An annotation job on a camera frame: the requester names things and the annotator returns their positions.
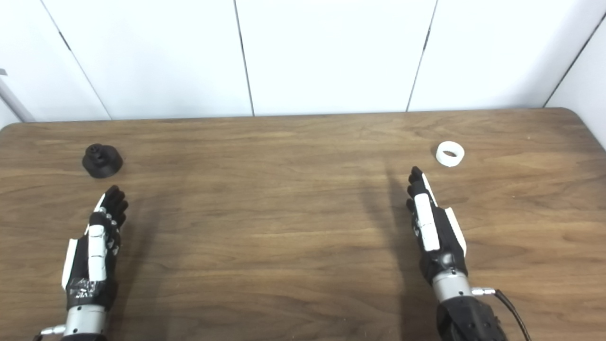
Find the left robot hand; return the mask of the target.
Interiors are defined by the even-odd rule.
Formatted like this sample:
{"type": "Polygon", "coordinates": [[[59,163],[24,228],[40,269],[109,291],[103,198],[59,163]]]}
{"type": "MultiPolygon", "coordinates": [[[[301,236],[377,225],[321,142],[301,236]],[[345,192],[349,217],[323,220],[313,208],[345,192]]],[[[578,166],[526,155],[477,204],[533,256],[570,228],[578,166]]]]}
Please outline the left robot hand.
{"type": "Polygon", "coordinates": [[[84,305],[112,309],[119,288],[116,263],[127,208],[125,193],[111,186],[95,205],[83,235],[69,239],[61,279],[66,309],[84,305]]]}

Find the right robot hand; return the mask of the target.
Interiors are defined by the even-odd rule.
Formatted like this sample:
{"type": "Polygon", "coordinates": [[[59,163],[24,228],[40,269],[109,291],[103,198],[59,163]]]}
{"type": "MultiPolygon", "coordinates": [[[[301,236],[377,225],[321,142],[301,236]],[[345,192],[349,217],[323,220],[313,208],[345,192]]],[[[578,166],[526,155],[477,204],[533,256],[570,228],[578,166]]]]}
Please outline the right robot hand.
{"type": "Polygon", "coordinates": [[[420,168],[411,168],[406,206],[420,248],[419,267],[428,283],[442,272],[468,275],[467,242],[452,208],[437,204],[430,183],[420,168]]]}

